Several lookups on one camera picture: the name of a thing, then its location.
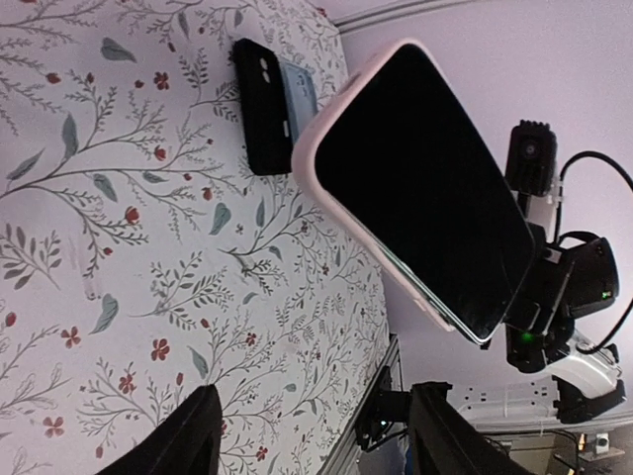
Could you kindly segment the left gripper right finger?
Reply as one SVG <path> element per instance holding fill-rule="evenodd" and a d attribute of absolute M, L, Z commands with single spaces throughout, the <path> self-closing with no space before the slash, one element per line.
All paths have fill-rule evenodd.
<path fill-rule="evenodd" d="M 414 474 L 512 475 L 528 471 L 501 453 L 446 400 L 451 386 L 411 387 L 408 437 Z"/>

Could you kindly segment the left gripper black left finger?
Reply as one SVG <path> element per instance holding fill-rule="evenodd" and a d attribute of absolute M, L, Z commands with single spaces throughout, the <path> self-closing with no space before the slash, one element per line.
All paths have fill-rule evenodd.
<path fill-rule="evenodd" d="M 216 474 L 222 426 L 217 388 L 200 386 L 145 440 L 100 473 Z"/>

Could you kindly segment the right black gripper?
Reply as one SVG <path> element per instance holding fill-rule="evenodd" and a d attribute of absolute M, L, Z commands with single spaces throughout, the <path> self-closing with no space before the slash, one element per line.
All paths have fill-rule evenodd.
<path fill-rule="evenodd" d="M 567 357 L 575 321 L 610 307 L 619 294 L 608 240 L 577 240 L 570 248 L 544 247 L 508 311 L 506 360 L 520 371 L 542 371 Z"/>

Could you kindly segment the black smartphone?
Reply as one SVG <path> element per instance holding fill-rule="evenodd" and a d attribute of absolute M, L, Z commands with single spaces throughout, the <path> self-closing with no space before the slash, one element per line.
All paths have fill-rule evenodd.
<path fill-rule="evenodd" d="M 302 191 L 430 318 L 475 344 L 506 320 L 536 245 L 421 42 L 376 51 L 304 129 Z"/>

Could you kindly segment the black phone case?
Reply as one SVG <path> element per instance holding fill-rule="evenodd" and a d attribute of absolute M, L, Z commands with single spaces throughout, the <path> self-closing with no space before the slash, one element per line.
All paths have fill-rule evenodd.
<path fill-rule="evenodd" d="M 289 174 L 293 141 L 277 56 L 241 39 L 233 44 L 232 58 L 249 168 L 258 176 Z"/>

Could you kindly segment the phone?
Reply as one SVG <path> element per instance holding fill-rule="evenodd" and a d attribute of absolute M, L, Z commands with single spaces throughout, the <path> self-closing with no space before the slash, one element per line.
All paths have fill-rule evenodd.
<path fill-rule="evenodd" d="M 294 63 L 280 63 L 291 138 L 296 143 L 317 114 L 317 96 L 310 73 Z"/>

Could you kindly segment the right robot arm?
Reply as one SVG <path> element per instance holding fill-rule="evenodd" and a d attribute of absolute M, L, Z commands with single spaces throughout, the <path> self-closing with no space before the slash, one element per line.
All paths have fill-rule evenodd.
<path fill-rule="evenodd" d="M 547 239 L 543 227 L 530 225 L 538 253 L 505 322 L 506 360 L 521 373 L 550 375 L 559 394 L 556 417 L 564 425 L 575 425 L 626 399 L 612 341 L 625 321 L 619 319 L 599 343 L 577 331 L 578 319 L 615 302 L 617 266 L 606 238 L 587 231 L 562 232 L 564 178 L 550 183 L 554 233 Z"/>

